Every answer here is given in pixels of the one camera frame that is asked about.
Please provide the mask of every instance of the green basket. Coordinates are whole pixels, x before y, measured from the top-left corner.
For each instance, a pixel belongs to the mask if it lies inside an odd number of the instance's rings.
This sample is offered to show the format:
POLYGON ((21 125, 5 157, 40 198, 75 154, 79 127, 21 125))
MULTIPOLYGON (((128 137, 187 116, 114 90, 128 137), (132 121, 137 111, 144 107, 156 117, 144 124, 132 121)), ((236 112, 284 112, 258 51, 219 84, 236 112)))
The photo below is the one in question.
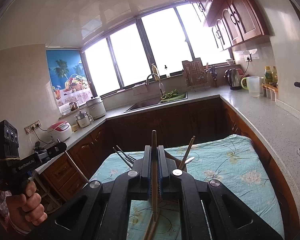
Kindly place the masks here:
POLYGON ((186 97, 186 93, 177 96, 175 98, 169 98, 169 99, 165 99, 165 100, 161 100, 162 103, 167 103, 167 102, 172 102, 172 101, 176 101, 176 100, 180 100, 180 99, 184 99, 186 97))

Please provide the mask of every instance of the finger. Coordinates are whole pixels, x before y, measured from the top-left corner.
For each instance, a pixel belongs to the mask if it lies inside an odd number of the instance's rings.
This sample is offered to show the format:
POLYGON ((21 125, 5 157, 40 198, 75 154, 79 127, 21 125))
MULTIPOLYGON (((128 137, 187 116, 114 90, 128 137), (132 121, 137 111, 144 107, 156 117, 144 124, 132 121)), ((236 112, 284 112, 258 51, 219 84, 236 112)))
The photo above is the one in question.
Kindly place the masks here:
POLYGON ((25 215, 27 221, 36 221, 39 219, 44 213, 44 207, 42 204, 39 204, 34 210, 30 211, 25 215))
POLYGON ((17 209, 18 207, 22 207, 27 202, 26 196, 24 194, 13 195, 6 197, 7 207, 10 210, 17 209))
POLYGON ((35 183, 33 181, 29 181, 27 186, 26 186, 26 194, 28 197, 32 196, 37 188, 35 187, 35 183))
POLYGON ((48 215, 46 213, 43 213, 43 215, 37 219, 36 221, 33 221, 32 224, 34 224, 35 226, 40 225, 43 221, 45 221, 48 218, 48 215))
POLYGON ((38 193, 34 193, 30 198, 27 199, 26 203, 22 206, 24 212, 29 212, 35 209, 41 202, 41 197, 38 193))

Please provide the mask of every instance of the electrical outlet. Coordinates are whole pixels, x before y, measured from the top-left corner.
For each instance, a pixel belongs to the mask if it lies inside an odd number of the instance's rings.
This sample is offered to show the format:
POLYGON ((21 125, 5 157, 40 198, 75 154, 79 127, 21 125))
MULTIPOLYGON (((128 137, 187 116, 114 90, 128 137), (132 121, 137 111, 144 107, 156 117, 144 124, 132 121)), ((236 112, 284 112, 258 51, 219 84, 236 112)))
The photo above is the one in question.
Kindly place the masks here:
POLYGON ((248 58, 249 58, 249 61, 252 61, 251 54, 244 55, 245 62, 248 62, 248 58))
POLYGON ((29 134, 29 133, 31 133, 33 130, 37 129, 37 128, 38 128, 37 125, 41 126, 40 120, 38 120, 38 121, 32 123, 31 125, 26 126, 26 127, 25 127, 26 134, 29 134))

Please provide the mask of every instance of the countertop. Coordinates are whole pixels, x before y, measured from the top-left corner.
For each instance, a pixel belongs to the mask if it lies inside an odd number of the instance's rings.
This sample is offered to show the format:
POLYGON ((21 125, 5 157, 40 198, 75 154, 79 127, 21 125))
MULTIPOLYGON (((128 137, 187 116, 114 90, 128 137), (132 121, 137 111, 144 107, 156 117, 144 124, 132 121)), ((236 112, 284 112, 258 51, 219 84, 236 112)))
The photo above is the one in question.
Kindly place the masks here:
MULTIPOLYGON (((278 107, 274 101, 263 97, 262 94, 259 98, 253 98, 249 96, 247 90, 230 90, 229 86, 221 86, 197 92, 190 91, 187 99, 150 106, 128 113, 124 113, 124 111, 133 104, 108 110, 104 117, 72 134, 65 141, 67 149, 70 149, 106 120, 217 97, 226 102, 244 120, 276 161, 290 187, 300 219, 300 156, 298 155, 300 120, 278 107)), ((36 171, 38 173, 43 172, 60 156, 53 158, 36 171)))

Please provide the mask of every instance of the drawer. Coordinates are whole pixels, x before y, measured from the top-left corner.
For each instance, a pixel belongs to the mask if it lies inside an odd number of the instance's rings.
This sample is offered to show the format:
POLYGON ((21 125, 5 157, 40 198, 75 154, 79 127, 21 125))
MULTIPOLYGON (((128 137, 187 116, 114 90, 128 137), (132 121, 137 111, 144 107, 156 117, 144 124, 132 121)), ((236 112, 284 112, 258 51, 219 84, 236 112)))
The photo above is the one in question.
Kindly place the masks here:
POLYGON ((85 181, 80 176, 78 172, 76 172, 72 177, 60 188, 60 193, 64 196, 66 200, 72 198, 82 187, 85 185, 85 181))
POLYGON ((67 155, 63 154, 44 171, 44 174, 56 189, 60 189, 75 172, 76 169, 69 162, 67 155))

